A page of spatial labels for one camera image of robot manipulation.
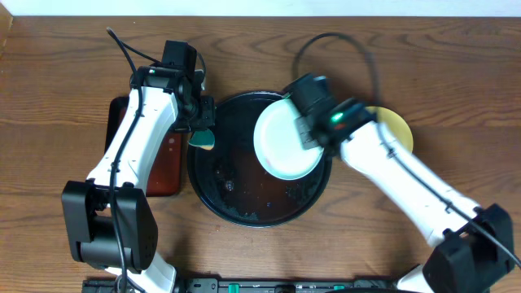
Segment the green yellow sponge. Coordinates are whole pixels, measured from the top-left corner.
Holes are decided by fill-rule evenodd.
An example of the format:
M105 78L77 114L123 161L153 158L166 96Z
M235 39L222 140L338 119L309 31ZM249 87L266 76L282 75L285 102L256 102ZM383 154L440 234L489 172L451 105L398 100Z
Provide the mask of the green yellow sponge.
M190 137L188 144L193 147L198 147L206 151L210 151L215 146L215 136L210 129L194 131Z

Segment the mint green plate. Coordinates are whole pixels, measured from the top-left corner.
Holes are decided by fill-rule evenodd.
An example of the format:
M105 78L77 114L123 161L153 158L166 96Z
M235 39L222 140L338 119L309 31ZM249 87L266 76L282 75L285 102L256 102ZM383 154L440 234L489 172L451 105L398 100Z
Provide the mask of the mint green plate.
M270 175L294 181L311 173L322 159L320 146L305 150L296 122L300 113L289 98L271 103L259 115L253 145L260 165Z

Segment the yellow plate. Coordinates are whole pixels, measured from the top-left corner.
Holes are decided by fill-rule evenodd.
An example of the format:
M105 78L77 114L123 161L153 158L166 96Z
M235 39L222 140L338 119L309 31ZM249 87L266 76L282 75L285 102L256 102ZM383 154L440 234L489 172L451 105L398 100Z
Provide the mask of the yellow plate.
M394 111L385 107L367 106L366 110L377 113L379 121L384 122L402 146L412 153L414 149L413 134L406 121Z

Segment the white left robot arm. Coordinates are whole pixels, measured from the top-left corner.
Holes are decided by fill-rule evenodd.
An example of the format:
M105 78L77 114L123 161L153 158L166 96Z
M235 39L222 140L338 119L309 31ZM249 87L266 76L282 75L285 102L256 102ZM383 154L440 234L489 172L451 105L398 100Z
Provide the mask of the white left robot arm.
M140 67L125 115L84 181L68 181L61 201L72 258L117 276L114 290L171 292L176 269L158 253L148 179L168 131L198 132L214 121L203 96L205 71Z

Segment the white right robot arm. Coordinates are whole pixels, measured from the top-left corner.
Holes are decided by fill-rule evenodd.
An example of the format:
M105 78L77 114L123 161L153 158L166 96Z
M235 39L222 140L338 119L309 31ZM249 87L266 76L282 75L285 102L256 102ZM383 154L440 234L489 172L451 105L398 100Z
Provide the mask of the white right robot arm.
M296 102L305 143L336 151L372 181L418 228L433 251L396 281L401 292L486 292L520 265L513 225L497 204L482 208L403 146L409 129L385 107L356 99Z

